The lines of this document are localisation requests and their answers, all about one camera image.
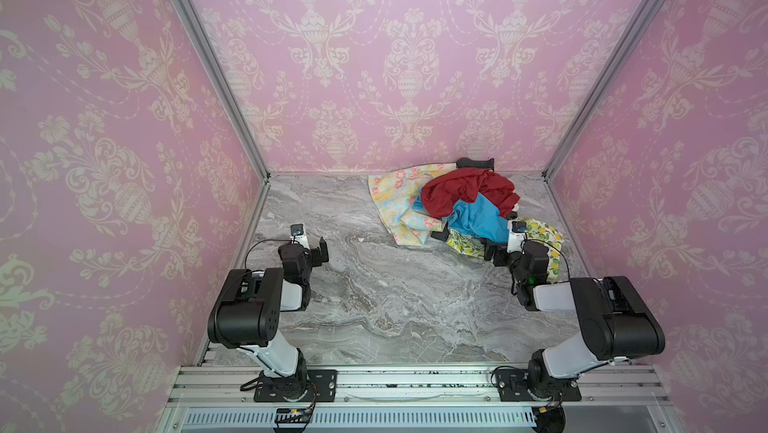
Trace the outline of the turquoise blue cloth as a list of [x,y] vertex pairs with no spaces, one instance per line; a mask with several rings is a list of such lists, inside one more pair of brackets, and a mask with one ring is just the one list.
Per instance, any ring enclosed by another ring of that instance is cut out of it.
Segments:
[[416,195],[400,222],[416,231],[442,233],[448,229],[498,244],[508,242],[508,221],[502,218],[499,209],[482,195],[479,195],[474,203],[457,201],[450,214],[443,219],[429,216],[420,196]]

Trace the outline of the black cloth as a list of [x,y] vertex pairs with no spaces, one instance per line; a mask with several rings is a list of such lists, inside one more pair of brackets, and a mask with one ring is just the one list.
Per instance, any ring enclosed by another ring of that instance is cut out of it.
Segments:
[[480,169],[480,170],[495,170],[495,160],[493,158],[488,160],[472,160],[464,157],[456,161],[457,169]]

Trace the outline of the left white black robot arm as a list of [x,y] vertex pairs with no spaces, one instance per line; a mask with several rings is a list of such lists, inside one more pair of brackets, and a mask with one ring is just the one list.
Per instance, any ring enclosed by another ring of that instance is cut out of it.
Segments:
[[278,248],[280,267],[229,271],[207,323],[209,341],[246,354],[261,368],[240,386],[256,402],[323,402],[336,395],[337,372],[308,367],[303,352],[279,329],[284,312],[304,311],[312,270],[329,261],[326,241],[308,248],[295,239]]

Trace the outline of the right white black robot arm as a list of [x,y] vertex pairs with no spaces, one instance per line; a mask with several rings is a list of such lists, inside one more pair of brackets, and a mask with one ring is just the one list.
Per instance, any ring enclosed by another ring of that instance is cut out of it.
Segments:
[[665,333],[633,283],[625,276],[548,281],[545,243],[523,241],[515,251],[493,244],[484,259],[510,273],[511,294],[529,312],[573,312],[578,332],[535,351],[524,369],[499,366],[489,375],[503,402],[544,401],[559,405],[581,399],[578,380],[617,362],[661,354]]

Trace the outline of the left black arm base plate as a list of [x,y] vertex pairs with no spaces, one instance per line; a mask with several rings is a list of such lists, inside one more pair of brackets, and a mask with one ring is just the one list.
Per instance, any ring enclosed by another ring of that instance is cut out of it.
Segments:
[[338,371],[310,369],[288,378],[271,378],[260,373],[252,383],[256,403],[332,403],[336,397]]

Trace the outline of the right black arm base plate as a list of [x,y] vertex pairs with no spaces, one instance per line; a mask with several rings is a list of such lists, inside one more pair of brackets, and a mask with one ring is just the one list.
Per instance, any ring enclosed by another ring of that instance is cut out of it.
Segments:
[[553,379],[510,366],[495,368],[490,383],[502,402],[579,402],[582,395],[575,379]]

